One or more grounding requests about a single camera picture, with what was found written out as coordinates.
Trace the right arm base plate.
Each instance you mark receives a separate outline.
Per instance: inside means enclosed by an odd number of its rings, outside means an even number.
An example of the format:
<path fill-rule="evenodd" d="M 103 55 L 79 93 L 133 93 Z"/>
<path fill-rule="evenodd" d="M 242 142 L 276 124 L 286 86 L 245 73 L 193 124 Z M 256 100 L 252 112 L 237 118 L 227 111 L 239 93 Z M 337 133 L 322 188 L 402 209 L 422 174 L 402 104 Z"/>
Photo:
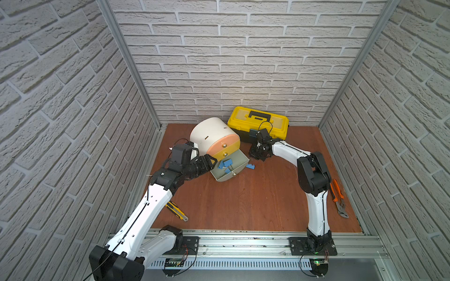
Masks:
<path fill-rule="evenodd" d="M 333 239 L 309 237 L 289 237 L 289 247 L 292 256 L 337 256 L 337 248 Z"/>

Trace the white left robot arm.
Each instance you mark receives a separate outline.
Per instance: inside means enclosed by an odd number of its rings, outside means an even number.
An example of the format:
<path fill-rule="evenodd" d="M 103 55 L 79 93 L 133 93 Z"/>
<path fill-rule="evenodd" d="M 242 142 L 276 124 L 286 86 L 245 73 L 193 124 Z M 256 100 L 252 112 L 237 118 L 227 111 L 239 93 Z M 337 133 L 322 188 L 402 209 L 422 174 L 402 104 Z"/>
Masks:
<path fill-rule="evenodd" d="M 146 245 L 145 236 L 159 213 L 178 188 L 214 169 L 218 160 L 201 155 L 197 144 L 174 145 L 162 167 L 150 178 L 143 198 L 131 216 L 105 246 L 96 246 L 89 255 L 90 281 L 139 281 L 148 264 L 164 253 L 181 247 L 183 231 L 167 226 Z"/>

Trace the round white drawer cabinet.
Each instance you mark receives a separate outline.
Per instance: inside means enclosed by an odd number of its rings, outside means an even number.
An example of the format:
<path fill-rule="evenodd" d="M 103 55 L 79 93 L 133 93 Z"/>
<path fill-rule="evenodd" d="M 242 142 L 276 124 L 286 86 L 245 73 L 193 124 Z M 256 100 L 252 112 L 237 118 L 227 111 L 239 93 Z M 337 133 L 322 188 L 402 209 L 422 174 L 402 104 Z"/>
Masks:
<path fill-rule="evenodd" d="M 200 155 L 205 155 L 212 144 L 230 134 L 236 133 L 221 119 L 212 117 L 195 126 L 189 140 L 198 145 Z"/>

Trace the grey bottom drawer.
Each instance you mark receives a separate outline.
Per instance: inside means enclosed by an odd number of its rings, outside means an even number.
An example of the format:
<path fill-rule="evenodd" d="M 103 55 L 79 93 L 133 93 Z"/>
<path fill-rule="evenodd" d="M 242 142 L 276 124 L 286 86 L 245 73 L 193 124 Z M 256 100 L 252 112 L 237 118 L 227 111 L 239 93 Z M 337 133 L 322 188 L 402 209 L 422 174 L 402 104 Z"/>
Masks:
<path fill-rule="evenodd" d="M 220 160 L 211 174 L 218 182 L 224 182 L 238 175 L 248 165 L 250 159 L 241 151 L 237 150 Z"/>

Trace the yellow drawer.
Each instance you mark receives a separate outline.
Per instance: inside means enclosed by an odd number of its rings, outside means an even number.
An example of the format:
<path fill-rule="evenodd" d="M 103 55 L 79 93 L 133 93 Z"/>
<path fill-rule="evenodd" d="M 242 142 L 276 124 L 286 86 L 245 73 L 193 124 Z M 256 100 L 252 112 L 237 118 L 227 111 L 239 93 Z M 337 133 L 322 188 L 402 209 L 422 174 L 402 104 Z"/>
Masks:
<path fill-rule="evenodd" d="M 213 157 L 220 162 L 222 160 L 229 158 L 233 153 L 237 152 L 238 150 L 239 148 L 226 147 L 223 148 L 221 151 L 215 153 Z"/>

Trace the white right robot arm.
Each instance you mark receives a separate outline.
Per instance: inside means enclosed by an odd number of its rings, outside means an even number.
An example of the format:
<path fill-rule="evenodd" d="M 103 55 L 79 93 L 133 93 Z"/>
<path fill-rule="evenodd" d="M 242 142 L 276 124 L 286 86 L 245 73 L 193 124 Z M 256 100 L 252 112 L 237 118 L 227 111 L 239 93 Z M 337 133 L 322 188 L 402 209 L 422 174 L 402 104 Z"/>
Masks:
<path fill-rule="evenodd" d="M 305 247 L 317 253 L 332 239 L 328 223 L 327 196 L 332 177 L 320 152 L 308 152 L 288 144 L 284 140 L 256 142 L 250 148 L 250 156 L 256 160 L 280 157 L 297 168 L 300 188 L 308 203 L 308 227 Z"/>

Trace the orange top drawer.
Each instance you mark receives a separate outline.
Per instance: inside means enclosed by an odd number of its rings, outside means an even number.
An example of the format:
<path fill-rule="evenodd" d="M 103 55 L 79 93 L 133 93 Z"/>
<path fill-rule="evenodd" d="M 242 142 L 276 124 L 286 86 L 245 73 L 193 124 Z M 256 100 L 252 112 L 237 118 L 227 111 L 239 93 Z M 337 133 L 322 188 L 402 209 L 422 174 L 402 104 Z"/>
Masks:
<path fill-rule="evenodd" d="M 230 134 L 217 140 L 207 150 L 207 154 L 213 156 L 215 153 L 221 151 L 223 148 L 232 147 L 240 149 L 240 137 L 237 134 Z"/>

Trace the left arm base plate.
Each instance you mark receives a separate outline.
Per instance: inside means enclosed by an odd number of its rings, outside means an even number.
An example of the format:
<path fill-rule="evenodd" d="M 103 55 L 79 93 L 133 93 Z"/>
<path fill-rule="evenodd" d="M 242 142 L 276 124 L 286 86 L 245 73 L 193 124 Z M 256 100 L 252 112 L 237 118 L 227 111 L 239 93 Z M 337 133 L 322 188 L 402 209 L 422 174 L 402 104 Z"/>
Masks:
<path fill-rule="evenodd" d="M 182 241 L 179 243 L 178 249 L 175 251 L 175 255 L 183 255 L 187 252 L 189 255 L 197 253 L 199 248 L 199 240 L 200 238 L 198 236 L 184 236 Z"/>

